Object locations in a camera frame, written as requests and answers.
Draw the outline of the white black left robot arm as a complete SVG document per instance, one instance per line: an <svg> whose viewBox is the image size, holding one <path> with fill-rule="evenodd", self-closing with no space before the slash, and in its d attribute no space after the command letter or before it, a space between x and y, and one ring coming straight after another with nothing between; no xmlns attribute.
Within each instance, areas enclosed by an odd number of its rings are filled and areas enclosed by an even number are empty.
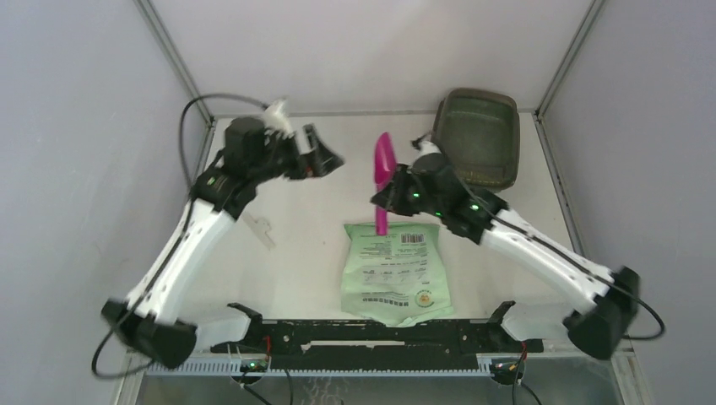
<svg viewBox="0 0 716 405"><path fill-rule="evenodd" d="M262 345L264 330L256 323L262 316L244 305L230 303L203 321L183 320L180 310L198 270L257 196L259 185L281 177L321 178L344 164L314 125L306 124L303 132L305 153L290 125L256 117L231 122L225 146L191 186L184 217L155 263L124 300L104 304L101 315L112 335L169 370L221 343L233 342L245 352Z"/></svg>

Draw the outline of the green cat litter bag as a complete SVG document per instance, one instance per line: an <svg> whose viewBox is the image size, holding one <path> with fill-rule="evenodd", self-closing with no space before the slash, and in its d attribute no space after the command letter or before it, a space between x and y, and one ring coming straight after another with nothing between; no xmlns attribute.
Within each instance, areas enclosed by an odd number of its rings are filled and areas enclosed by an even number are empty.
<svg viewBox="0 0 716 405"><path fill-rule="evenodd" d="M439 230L436 224L403 222L377 235L372 224L346 224L350 248L341 278L341 310L398 328L452 315Z"/></svg>

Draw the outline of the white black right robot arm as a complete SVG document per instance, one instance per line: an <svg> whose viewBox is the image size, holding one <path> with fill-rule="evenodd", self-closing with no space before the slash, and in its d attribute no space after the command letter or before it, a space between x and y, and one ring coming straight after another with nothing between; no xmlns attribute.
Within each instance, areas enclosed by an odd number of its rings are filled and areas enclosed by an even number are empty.
<svg viewBox="0 0 716 405"><path fill-rule="evenodd" d="M557 330L594 359L607 360L637 316L640 276L592 262L559 245L486 189L472 190L441 153L400 164L371 202L391 213L438 218L454 235L521 262L570 304Z"/></svg>

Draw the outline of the magenta plastic scoop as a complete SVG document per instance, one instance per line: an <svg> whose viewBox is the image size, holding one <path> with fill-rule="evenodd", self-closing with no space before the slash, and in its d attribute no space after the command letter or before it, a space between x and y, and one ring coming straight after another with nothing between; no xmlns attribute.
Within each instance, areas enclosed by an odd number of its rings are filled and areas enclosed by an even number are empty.
<svg viewBox="0 0 716 405"><path fill-rule="evenodd" d="M380 192L390 182L396 166L397 160L393 150L391 135L389 132L384 132L377 139L374 148L373 181L377 192ZM387 235L387 211L383 208L375 207L374 219L376 235Z"/></svg>

